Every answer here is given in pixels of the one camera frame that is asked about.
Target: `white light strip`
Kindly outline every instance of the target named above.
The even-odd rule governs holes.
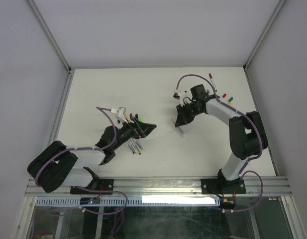
[[[182,197],[175,195],[147,195],[142,196],[142,203],[165,203],[165,204],[190,204],[190,205],[210,205],[217,203],[211,197]]]

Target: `metal frame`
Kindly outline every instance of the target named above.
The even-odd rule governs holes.
[[[67,101],[67,97],[69,94],[71,82],[74,75],[74,70],[72,69],[94,69],[100,67],[75,67],[71,68],[60,50],[53,34],[48,28],[47,23],[45,22],[42,14],[40,13],[36,3],[34,0],[25,0],[36,18],[38,24],[40,25],[43,33],[45,34],[48,42],[50,43],[52,49],[55,54],[61,61],[63,67],[67,71],[66,80],[63,85],[62,94],[59,100],[59,105],[57,107],[55,117],[53,120],[53,124],[51,127],[51,131],[49,133],[49,139],[47,145],[53,142],[58,135],[58,131],[60,128],[62,116],[65,110],[65,105]],[[245,63],[245,75],[249,84],[249,88],[252,94],[253,101],[255,103],[256,109],[258,109],[258,105],[256,104],[256,99],[253,95],[253,89],[249,83],[247,70],[252,63],[253,59],[256,57],[259,52],[264,40],[266,39],[271,27],[278,17],[281,9],[285,5],[287,0],[280,0],[275,7],[270,19],[268,20],[263,32],[261,33],[258,41],[256,42],[247,62]],[[143,67],[159,67],[159,66],[142,66]],[[160,67],[179,67],[179,66],[160,66]],[[128,68],[139,68],[136,66],[130,66]],[[276,174],[279,175],[278,169],[273,161],[273,165],[276,171]],[[126,192],[128,196],[141,196],[148,194],[179,194],[179,195],[191,195],[194,197],[200,197],[201,194],[201,178],[132,178],[132,177],[124,177],[124,178],[115,178],[114,188],[119,191]],[[299,218],[295,203],[292,198],[292,192],[290,190],[289,183],[286,177],[262,177],[264,182],[264,197],[278,197],[281,196],[285,216],[289,221],[290,231],[293,234],[294,239],[306,239],[307,234],[305,229],[303,228],[302,222]],[[260,192],[260,186],[258,183],[258,179],[256,177],[245,177],[245,187],[247,194],[246,195],[237,195],[237,197],[258,197]],[[31,178],[29,180],[27,190],[25,193],[25,197],[22,202],[21,210],[17,218],[16,227],[13,231],[13,238],[15,239],[23,239],[26,238],[27,231],[30,227],[31,217],[34,212],[34,205],[36,203],[36,199],[39,196],[66,196],[66,197],[76,197],[77,195],[70,195],[70,189],[68,187],[61,187],[54,191],[53,193],[45,193],[41,188],[36,187],[34,185],[34,181]],[[257,224],[256,219],[251,214],[251,224],[253,225],[254,236],[255,239],[259,238],[258,230],[256,232]]]

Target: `white table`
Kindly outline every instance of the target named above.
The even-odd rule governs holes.
[[[255,106],[242,68],[134,68],[76,70],[61,122],[58,140],[65,145],[96,144],[108,119],[96,109],[127,107],[127,114],[138,113],[157,128],[141,143],[142,155],[133,155],[125,145],[117,149],[112,161],[92,170],[98,176],[112,177],[190,177],[216,176],[231,154],[228,127],[220,120],[199,115],[183,126],[184,136],[174,127],[176,105],[172,97],[178,79],[185,74],[212,73],[218,94],[233,96],[233,106],[253,111]],[[200,78],[187,77],[180,90],[208,84]],[[268,150],[247,169],[262,176],[275,176]]]

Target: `glass panel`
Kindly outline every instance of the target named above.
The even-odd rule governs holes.
[[[239,208],[256,198],[237,198]],[[115,212],[117,207],[88,207]],[[210,207],[126,207],[123,216],[98,216],[78,208],[35,207],[30,239],[291,239],[279,201],[263,198],[253,212],[222,213]]]

